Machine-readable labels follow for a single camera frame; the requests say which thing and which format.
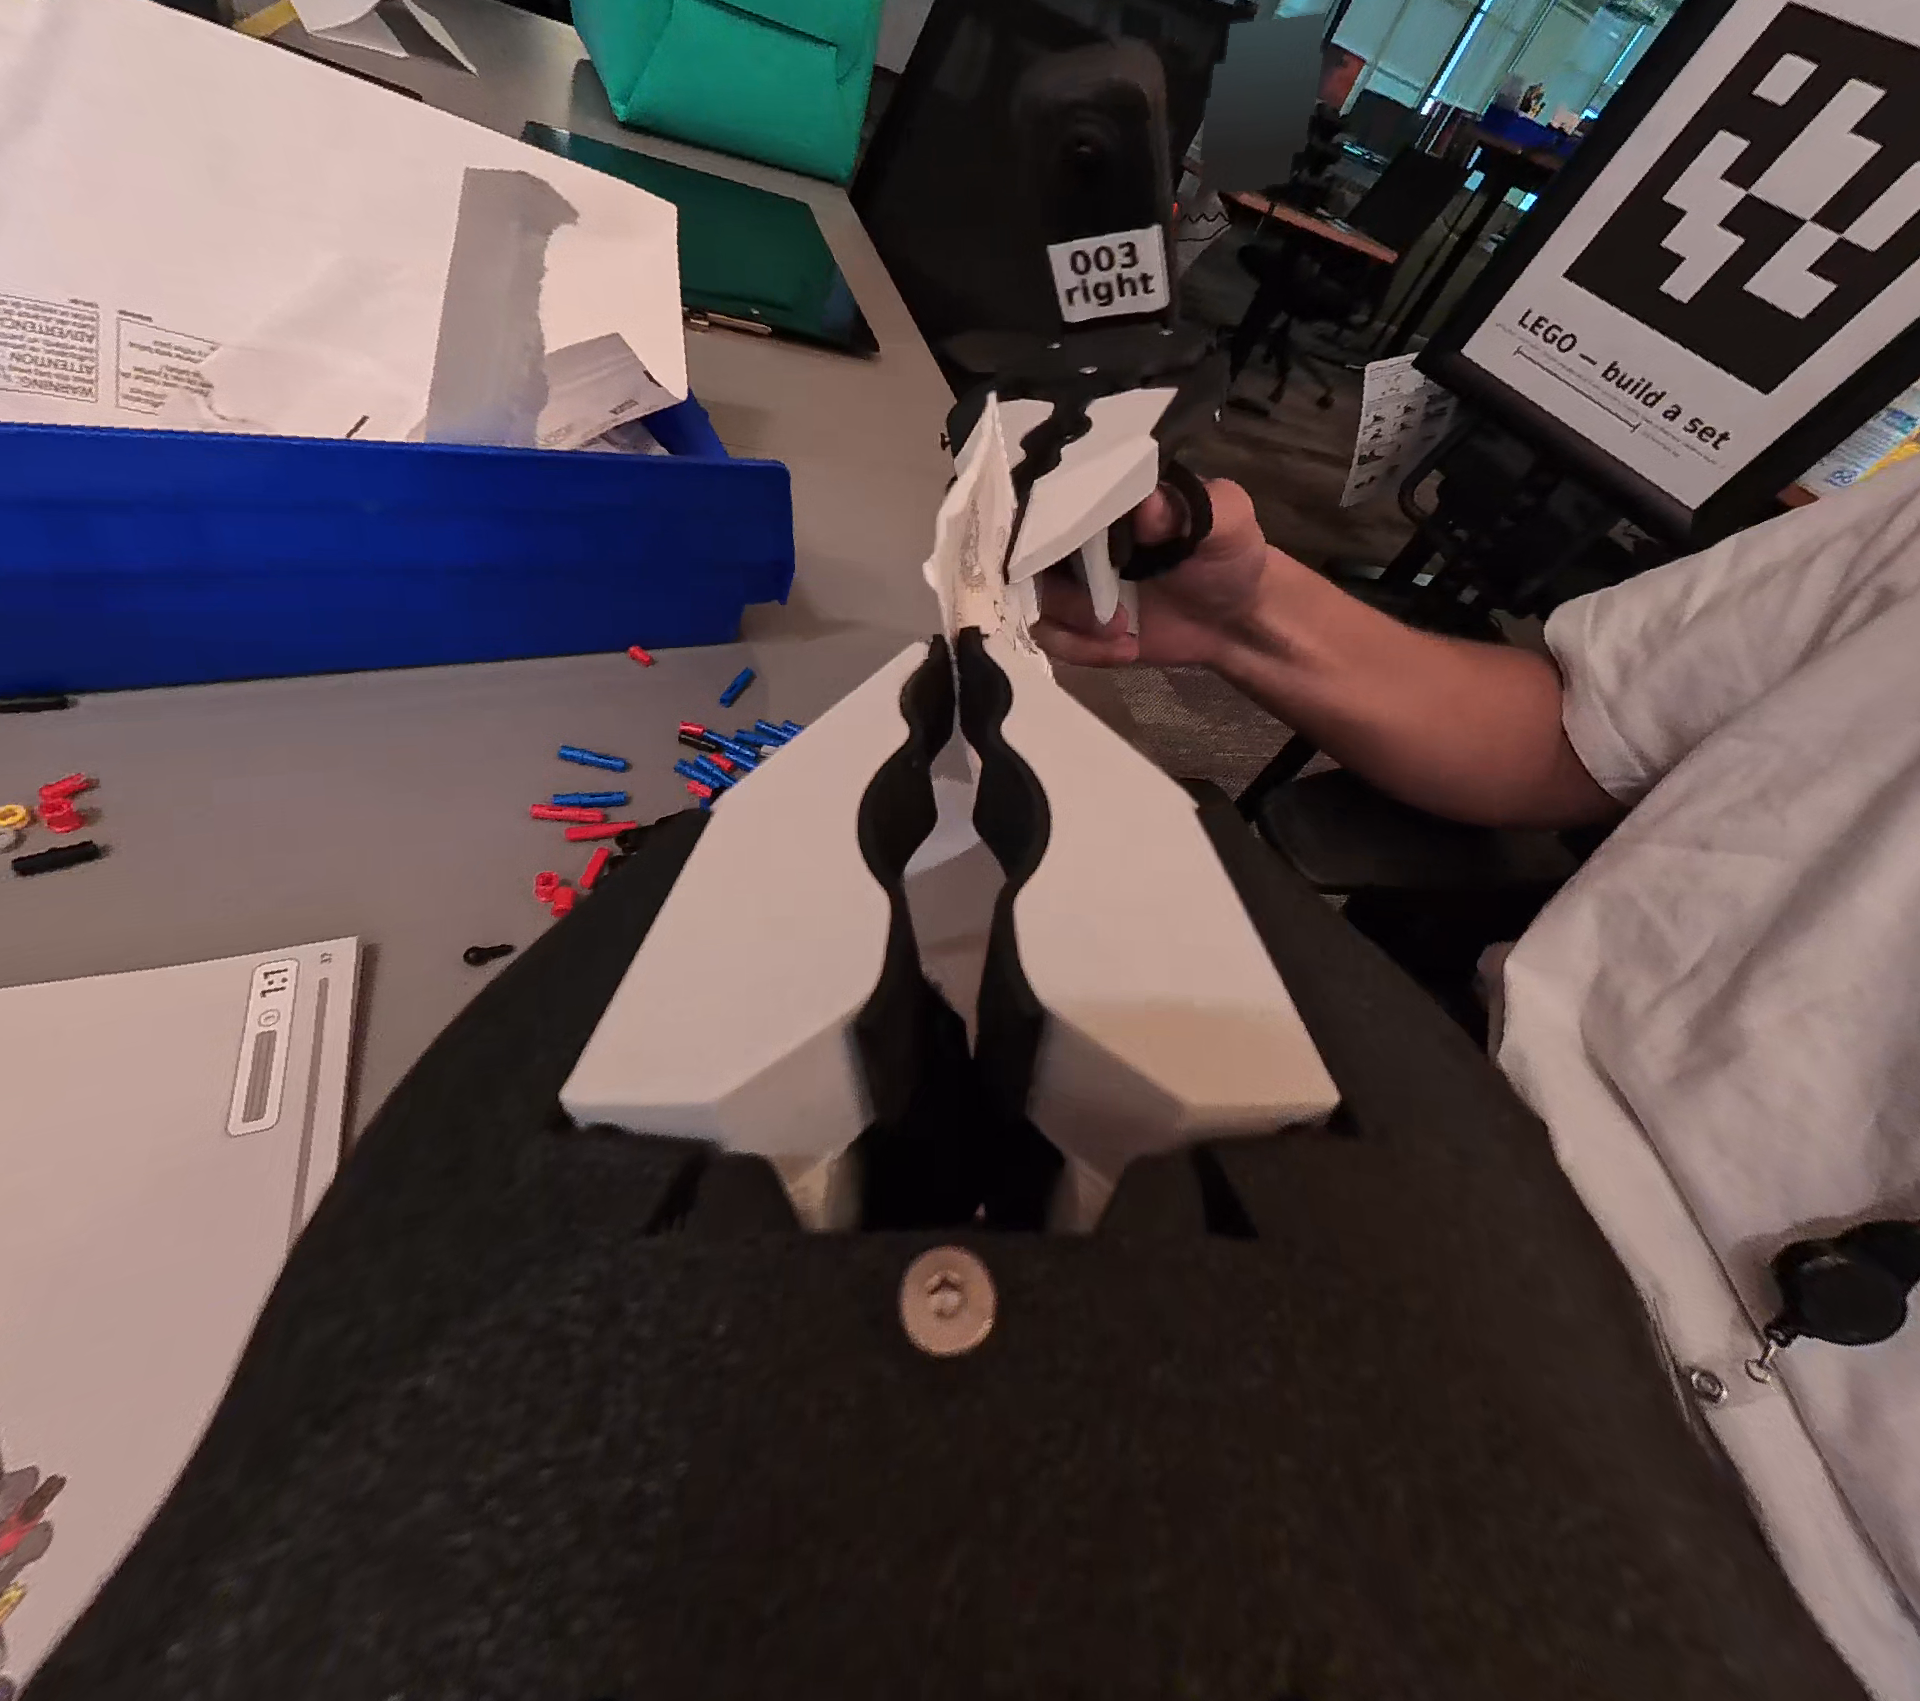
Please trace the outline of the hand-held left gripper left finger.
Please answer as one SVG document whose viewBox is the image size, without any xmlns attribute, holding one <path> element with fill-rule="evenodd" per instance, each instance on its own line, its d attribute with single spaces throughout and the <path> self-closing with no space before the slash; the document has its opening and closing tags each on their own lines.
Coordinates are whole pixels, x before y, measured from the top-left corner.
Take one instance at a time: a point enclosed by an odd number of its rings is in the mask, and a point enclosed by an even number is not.
<svg viewBox="0 0 1920 1701">
<path fill-rule="evenodd" d="M 562 1084 L 577 1129 L 763 1162 L 802 1228 L 859 1223 L 859 1144 L 940 1007 L 906 871 L 953 728 L 950 646 L 913 642 L 714 804 Z"/>
</svg>

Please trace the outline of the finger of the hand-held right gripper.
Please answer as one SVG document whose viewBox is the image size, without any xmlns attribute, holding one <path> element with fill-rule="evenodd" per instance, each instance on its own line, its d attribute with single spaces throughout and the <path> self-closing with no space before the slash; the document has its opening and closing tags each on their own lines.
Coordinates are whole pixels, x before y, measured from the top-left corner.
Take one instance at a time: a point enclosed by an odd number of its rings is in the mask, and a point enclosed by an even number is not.
<svg viewBox="0 0 1920 1701">
<path fill-rule="evenodd" d="M 1035 579 L 1087 542 L 1134 514 L 1158 487 L 1162 452 L 1154 437 L 1175 387 L 1134 387 L 1066 404 L 1028 437 L 1013 573 Z"/>
<path fill-rule="evenodd" d="M 950 487 L 950 532 L 972 546 L 979 566 L 1006 566 L 1021 521 L 1014 473 L 1032 432 L 1032 402 L 991 392 Z"/>
</svg>

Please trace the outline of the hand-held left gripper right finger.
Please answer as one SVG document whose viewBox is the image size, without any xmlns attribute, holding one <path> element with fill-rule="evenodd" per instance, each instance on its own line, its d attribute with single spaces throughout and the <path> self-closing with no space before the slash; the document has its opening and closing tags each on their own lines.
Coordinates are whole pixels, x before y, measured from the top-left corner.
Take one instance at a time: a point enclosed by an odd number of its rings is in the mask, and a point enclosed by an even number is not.
<svg viewBox="0 0 1920 1701">
<path fill-rule="evenodd" d="M 975 1063 L 1092 1233 L 1130 1167 L 1328 1123 L 1338 1090 L 1199 802 L 1005 634 L 961 634 L 975 828 L 1001 890 Z"/>
</svg>

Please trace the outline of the small white paper bag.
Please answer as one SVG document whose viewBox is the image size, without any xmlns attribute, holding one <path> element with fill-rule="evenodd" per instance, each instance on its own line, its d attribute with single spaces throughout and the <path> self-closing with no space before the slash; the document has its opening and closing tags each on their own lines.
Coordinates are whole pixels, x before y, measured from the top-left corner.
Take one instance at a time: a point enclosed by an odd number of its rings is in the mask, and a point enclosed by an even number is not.
<svg viewBox="0 0 1920 1701">
<path fill-rule="evenodd" d="M 1014 680 L 1055 680 L 1054 664 L 1035 639 L 1035 586 L 1013 586 L 1006 566 L 977 564 L 975 550 L 950 532 L 950 491 L 932 521 L 924 586 L 939 603 L 940 636 L 953 664 L 964 660 L 964 636 L 979 634 L 988 660 L 1001 664 Z"/>
</svg>

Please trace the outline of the pile of small lego pins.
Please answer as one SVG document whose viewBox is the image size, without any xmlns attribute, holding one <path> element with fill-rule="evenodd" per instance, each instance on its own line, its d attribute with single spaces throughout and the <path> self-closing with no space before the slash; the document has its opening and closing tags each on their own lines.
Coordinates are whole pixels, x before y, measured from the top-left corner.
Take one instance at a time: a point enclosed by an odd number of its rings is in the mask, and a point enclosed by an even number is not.
<svg viewBox="0 0 1920 1701">
<path fill-rule="evenodd" d="M 722 797 L 799 741 L 802 734 L 804 725 L 789 719 L 751 719 L 736 730 L 684 721 L 676 734 L 676 757 L 669 764 L 684 806 L 707 815 Z M 558 831 L 558 845 L 544 852 L 534 875 L 560 872 L 577 887 L 578 898 L 591 896 L 618 860 L 634 853 L 641 831 L 656 823 L 639 812 L 628 791 L 534 802 L 529 820 Z"/>
</svg>

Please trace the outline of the blue plastic bin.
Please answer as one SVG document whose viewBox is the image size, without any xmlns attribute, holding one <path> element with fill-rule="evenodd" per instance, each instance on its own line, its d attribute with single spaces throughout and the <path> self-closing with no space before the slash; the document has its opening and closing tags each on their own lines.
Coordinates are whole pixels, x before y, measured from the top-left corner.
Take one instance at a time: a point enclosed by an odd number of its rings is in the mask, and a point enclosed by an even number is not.
<svg viewBox="0 0 1920 1701">
<path fill-rule="evenodd" d="M 710 649 L 796 579 L 785 465 L 4 425 L 4 697 Z"/>
</svg>

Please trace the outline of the person's right forearm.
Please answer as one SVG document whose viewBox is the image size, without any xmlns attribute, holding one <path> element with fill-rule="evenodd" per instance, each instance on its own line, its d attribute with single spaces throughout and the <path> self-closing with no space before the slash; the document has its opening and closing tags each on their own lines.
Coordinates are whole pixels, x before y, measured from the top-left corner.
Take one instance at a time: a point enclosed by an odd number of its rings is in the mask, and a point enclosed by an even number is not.
<svg viewBox="0 0 1920 1701">
<path fill-rule="evenodd" d="M 1472 827 L 1625 815 L 1566 735 L 1559 669 L 1501 642 L 1422 632 L 1267 551 L 1245 617 L 1249 695 L 1386 797 Z"/>
</svg>

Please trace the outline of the lego instruction booklet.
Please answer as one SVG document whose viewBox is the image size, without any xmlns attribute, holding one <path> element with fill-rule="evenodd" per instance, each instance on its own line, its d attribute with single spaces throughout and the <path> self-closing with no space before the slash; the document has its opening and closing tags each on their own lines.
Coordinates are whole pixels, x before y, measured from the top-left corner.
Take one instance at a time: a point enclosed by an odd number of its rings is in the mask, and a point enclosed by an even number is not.
<svg viewBox="0 0 1920 1701">
<path fill-rule="evenodd" d="M 176 1488 L 342 1162 L 357 939 L 4 994 L 4 1697 Z"/>
</svg>

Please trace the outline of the person's right hand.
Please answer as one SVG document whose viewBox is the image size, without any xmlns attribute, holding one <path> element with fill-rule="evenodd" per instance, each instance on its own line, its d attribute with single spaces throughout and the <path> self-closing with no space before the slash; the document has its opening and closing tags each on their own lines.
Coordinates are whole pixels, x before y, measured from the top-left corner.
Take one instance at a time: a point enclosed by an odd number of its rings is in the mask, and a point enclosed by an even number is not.
<svg viewBox="0 0 1920 1701">
<path fill-rule="evenodd" d="M 1231 481 L 1205 483 L 1213 531 L 1186 564 L 1145 579 L 1134 610 L 1101 617 L 1069 568 L 1042 576 L 1035 636 L 1079 666 L 1217 666 L 1252 653 L 1313 573 L 1275 550 L 1253 499 Z"/>
</svg>

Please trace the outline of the black mesh chair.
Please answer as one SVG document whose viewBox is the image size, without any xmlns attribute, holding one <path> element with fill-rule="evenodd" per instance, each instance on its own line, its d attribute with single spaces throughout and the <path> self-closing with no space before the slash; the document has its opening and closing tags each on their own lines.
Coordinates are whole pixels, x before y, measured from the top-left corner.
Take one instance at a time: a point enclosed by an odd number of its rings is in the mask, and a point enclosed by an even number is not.
<svg viewBox="0 0 1920 1701">
<path fill-rule="evenodd" d="M 851 200 L 950 384 L 1054 341 L 1047 248 L 1172 223 L 1213 75 L 1257 3 L 932 0 Z"/>
</svg>

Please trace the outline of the wooden background desk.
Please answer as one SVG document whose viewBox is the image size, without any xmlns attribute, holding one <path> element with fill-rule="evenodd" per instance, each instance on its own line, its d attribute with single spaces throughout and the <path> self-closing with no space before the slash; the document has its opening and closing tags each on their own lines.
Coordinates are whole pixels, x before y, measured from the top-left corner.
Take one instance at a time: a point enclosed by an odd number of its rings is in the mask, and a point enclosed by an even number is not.
<svg viewBox="0 0 1920 1701">
<path fill-rule="evenodd" d="M 1308 211 L 1308 210 L 1300 210 L 1300 206 L 1291 206 L 1284 200 L 1264 200 L 1263 199 L 1263 218 L 1287 234 L 1300 234 L 1300 236 L 1313 240 L 1324 248 L 1357 256 L 1370 267 L 1393 269 L 1401 262 L 1401 251 L 1389 248 L 1380 240 L 1364 234 L 1361 228 L 1348 225 L 1341 219 L 1332 219 L 1328 215 L 1317 215 L 1317 211 Z"/>
</svg>

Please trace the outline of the black office chair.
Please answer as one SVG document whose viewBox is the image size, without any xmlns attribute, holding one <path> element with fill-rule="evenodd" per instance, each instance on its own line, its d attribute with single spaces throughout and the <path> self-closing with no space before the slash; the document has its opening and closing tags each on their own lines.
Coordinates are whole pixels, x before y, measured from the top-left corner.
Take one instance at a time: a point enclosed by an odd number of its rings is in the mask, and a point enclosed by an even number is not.
<svg viewBox="0 0 1920 1701">
<path fill-rule="evenodd" d="M 1252 302 L 1227 341 L 1228 383 L 1264 352 L 1279 367 L 1279 392 L 1291 372 L 1298 329 L 1338 319 L 1353 302 L 1354 256 L 1298 228 L 1252 240 L 1236 269 L 1253 282 Z"/>
</svg>

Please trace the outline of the white printed sheet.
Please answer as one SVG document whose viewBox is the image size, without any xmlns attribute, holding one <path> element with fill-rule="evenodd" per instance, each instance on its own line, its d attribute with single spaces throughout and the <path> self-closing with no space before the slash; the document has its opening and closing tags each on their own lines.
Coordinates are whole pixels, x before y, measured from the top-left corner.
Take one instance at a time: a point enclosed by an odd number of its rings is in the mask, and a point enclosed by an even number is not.
<svg viewBox="0 0 1920 1701">
<path fill-rule="evenodd" d="M 1419 372 L 1416 354 L 1375 359 L 1361 373 L 1357 433 L 1338 507 L 1396 494 L 1408 470 L 1456 424 L 1456 396 Z"/>
</svg>

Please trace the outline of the dark green mat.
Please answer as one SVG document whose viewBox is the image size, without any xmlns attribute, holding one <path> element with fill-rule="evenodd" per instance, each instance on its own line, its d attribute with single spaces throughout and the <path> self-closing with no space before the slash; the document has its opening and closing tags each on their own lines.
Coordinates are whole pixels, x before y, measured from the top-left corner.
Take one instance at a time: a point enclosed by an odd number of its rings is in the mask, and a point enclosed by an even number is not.
<svg viewBox="0 0 1920 1701">
<path fill-rule="evenodd" d="M 810 203 L 577 130 L 527 121 L 522 142 L 678 210 L 684 315 L 692 325 L 879 356 L 879 339 Z"/>
</svg>

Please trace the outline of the crumpled white paper bag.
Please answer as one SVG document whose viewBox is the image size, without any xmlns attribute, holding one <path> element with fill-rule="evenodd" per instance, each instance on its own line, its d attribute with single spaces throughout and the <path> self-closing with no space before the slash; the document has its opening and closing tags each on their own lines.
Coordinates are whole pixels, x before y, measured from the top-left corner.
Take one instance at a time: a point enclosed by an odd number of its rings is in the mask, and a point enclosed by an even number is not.
<svg viewBox="0 0 1920 1701">
<path fill-rule="evenodd" d="M 669 452 L 656 418 L 678 398 L 654 380 L 614 333 L 560 347 L 544 356 L 547 404 L 534 424 L 544 450 L 606 450 L 660 458 Z"/>
</svg>

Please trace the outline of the framed marker sign board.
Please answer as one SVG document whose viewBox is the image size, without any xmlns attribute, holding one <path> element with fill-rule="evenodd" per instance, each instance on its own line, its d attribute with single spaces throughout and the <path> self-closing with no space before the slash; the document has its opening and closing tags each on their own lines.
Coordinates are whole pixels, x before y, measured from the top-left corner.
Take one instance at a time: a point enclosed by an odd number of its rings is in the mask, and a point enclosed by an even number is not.
<svg viewBox="0 0 1920 1701">
<path fill-rule="evenodd" d="M 1918 0 L 1686 0 L 1419 372 L 1708 546 L 1918 383 Z"/>
</svg>

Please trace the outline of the large torn white paper bag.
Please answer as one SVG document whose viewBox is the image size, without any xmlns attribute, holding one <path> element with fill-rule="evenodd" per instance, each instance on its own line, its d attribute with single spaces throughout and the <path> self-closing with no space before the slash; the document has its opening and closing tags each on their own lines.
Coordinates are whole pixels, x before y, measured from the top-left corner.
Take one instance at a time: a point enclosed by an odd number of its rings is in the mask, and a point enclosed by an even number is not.
<svg viewBox="0 0 1920 1701">
<path fill-rule="evenodd" d="M 689 396 L 678 215 L 357 75 L 138 0 L 4 0 L 4 421 L 419 442 L 466 169 L 578 210 L 547 352 Z"/>
</svg>

